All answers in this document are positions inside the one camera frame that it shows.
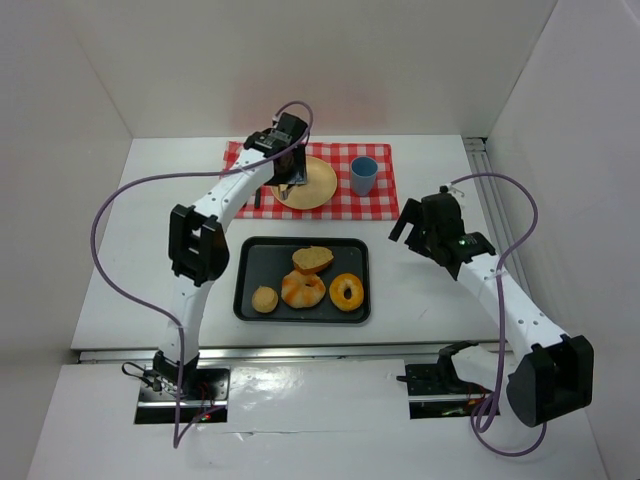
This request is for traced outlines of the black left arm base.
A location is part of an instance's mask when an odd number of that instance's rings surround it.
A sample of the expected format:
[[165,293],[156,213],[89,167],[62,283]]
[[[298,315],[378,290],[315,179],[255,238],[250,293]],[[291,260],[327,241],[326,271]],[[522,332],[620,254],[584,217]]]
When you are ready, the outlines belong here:
[[192,362],[178,385],[177,370],[167,367],[159,371],[154,361],[150,366],[132,361],[121,364],[125,376],[140,382],[139,409],[168,410],[179,402],[181,410],[204,412],[226,404],[231,380],[228,367],[198,367]]

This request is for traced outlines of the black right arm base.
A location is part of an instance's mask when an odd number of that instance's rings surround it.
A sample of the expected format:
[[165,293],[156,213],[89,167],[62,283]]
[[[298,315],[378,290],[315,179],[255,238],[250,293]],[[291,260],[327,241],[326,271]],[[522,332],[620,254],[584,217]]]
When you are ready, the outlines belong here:
[[466,353],[471,347],[477,347],[477,342],[462,341],[441,348],[434,363],[408,364],[405,373],[396,376],[396,380],[404,384],[410,398],[413,397],[451,397],[466,395],[471,399],[474,394],[484,398],[491,394],[479,384],[462,380],[454,369],[453,357],[459,353]]

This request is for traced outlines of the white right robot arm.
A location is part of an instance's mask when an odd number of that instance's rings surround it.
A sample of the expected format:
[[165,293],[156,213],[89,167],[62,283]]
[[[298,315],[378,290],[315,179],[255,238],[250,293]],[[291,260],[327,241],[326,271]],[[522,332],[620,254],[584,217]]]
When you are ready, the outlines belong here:
[[457,199],[437,194],[405,203],[389,238],[409,234],[408,248],[445,268],[490,317],[505,327],[517,361],[504,367],[508,404],[526,426],[535,427],[592,402],[594,349],[551,321],[500,266],[500,257],[479,232],[468,233]]

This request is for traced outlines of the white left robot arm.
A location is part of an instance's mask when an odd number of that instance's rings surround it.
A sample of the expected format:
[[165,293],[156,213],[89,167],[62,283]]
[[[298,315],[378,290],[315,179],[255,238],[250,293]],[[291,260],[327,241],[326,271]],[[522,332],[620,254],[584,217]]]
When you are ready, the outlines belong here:
[[206,195],[170,214],[168,253],[176,277],[169,321],[153,369],[190,393],[197,382],[199,333],[206,300],[226,270],[230,252],[226,231],[251,195],[263,185],[306,182],[305,146],[309,124],[281,113],[272,126],[251,134],[240,156]]

